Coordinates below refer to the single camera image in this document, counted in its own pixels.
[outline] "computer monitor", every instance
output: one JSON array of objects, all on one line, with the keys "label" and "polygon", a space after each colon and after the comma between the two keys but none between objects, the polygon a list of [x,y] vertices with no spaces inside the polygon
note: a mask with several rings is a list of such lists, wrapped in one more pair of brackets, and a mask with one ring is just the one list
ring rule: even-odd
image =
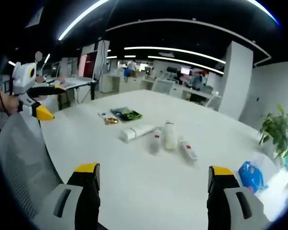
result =
[{"label": "computer monitor", "polygon": [[167,72],[177,73],[177,69],[169,66],[169,67],[167,68]]},{"label": "computer monitor", "polygon": [[185,68],[185,67],[181,67],[181,69],[180,69],[180,72],[182,73],[182,74],[186,74],[186,75],[189,75],[190,74],[190,69],[189,68]]}]

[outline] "ceiling light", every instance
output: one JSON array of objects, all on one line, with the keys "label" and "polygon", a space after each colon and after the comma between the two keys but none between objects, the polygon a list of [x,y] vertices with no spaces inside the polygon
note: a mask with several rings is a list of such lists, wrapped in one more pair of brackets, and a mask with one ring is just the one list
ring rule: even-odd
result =
[{"label": "ceiling light", "polygon": [[257,6],[260,10],[262,10],[266,14],[268,14],[269,17],[272,18],[279,25],[278,20],[263,5],[261,5],[259,2],[255,1],[255,0],[247,0],[247,1],[250,2],[251,4]]},{"label": "ceiling light", "polygon": [[190,61],[184,61],[184,60],[179,60],[179,59],[174,59],[174,58],[169,58],[169,57],[156,57],[156,56],[148,56],[148,58],[182,62],[182,63],[186,63],[186,64],[189,64],[189,65],[202,67],[202,68],[204,68],[204,69],[209,69],[209,70],[214,71],[214,72],[217,72],[217,73],[219,73],[219,74],[224,74],[224,72],[221,72],[221,71],[219,71],[219,70],[217,70],[217,69],[213,69],[213,68],[210,68],[210,67],[207,67],[207,66],[203,66],[203,65],[200,65],[200,64],[196,64],[196,63],[190,62]]},{"label": "ceiling light", "polygon": [[64,32],[61,34],[59,37],[59,41],[62,40],[66,34],[81,20],[83,19],[86,15],[88,15],[90,12],[92,12],[94,9],[97,7],[101,6],[102,4],[106,3],[109,0],[100,0],[96,3],[94,3],[92,6],[90,6],[88,9],[86,9],[82,14],[80,14],[67,28],[64,30]]},{"label": "ceiling light", "polygon": [[11,64],[12,66],[16,66],[16,64],[14,62],[9,61],[9,64]]},{"label": "ceiling light", "polygon": [[50,54],[47,55],[47,57],[46,57],[46,59],[45,59],[45,61],[44,61],[45,64],[46,64],[46,62],[48,61],[49,57],[50,57]]},{"label": "ceiling light", "polygon": [[208,55],[205,55],[205,54],[200,54],[200,53],[184,50],[184,49],[164,48],[164,47],[154,47],[154,46],[135,46],[135,47],[125,47],[124,49],[158,49],[158,50],[177,51],[177,52],[182,52],[182,53],[187,53],[187,54],[198,55],[198,56],[201,56],[201,57],[204,57],[204,58],[206,57],[206,58],[212,59],[214,61],[221,62],[223,64],[226,63],[225,61],[220,60],[218,58],[211,57],[211,56],[208,56]]}]

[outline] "plastic bottle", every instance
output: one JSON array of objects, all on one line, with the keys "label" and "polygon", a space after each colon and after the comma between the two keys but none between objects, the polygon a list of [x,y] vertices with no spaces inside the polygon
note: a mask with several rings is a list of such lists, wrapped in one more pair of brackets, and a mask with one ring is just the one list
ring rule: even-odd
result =
[{"label": "plastic bottle", "polygon": [[190,157],[191,160],[197,161],[197,155],[195,154],[193,148],[187,141],[183,140],[183,138],[180,138],[180,147],[183,153]]},{"label": "plastic bottle", "polygon": [[174,124],[170,121],[167,121],[164,127],[164,131],[165,131],[165,149],[175,150],[178,145],[178,140]]},{"label": "plastic bottle", "polygon": [[158,153],[161,148],[161,130],[159,128],[153,131],[150,150],[152,153]]}]

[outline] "office chair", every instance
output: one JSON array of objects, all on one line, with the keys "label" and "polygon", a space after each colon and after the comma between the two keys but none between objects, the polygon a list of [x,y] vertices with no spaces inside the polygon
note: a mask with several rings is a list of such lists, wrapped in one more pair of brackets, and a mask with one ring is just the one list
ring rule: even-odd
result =
[{"label": "office chair", "polygon": [[221,100],[221,96],[213,94],[209,101],[205,104],[205,107],[218,111]]},{"label": "office chair", "polygon": [[0,132],[0,164],[8,185],[29,219],[39,213],[43,200],[60,184],[45,143],[28,128],[19,113]]},{"label": "office chair", "polygon": [[156,79],[154,85],[152,87],[152,91],[163,93],[169,95],[170,91],[172,90],[175,82],[163,79]]}]

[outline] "white bottle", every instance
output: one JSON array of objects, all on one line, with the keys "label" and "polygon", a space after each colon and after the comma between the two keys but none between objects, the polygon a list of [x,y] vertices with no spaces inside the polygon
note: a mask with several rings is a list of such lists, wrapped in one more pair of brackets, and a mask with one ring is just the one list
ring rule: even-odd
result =
[{"label": "white bottle", "polygon": [[197,155],[195,154],[193,148],[187,141],[183,140],[182,138],[180,138],[180,147],[183,153],[190,157],[191,160],[197,161]]},{"label": "white bottle", "polygon": [[176,130],[174,124],[170,121],[167,121],[164,127],[165,133],[165,149],[166,150],[175,150],[178,145]]},{"label": "white bottle", "polygon": [[161,147],[161,130],[159,128],[153,131],[150,150],[152,153],[158,153]]},{"label": "white bottle", "polygon": [[147,133],[150,133],[154,129],[155,126],[153,125],[141,125],[128,128],[121,132],[120,138],[126,143],[128,143],[130,140],[146,135]]}]

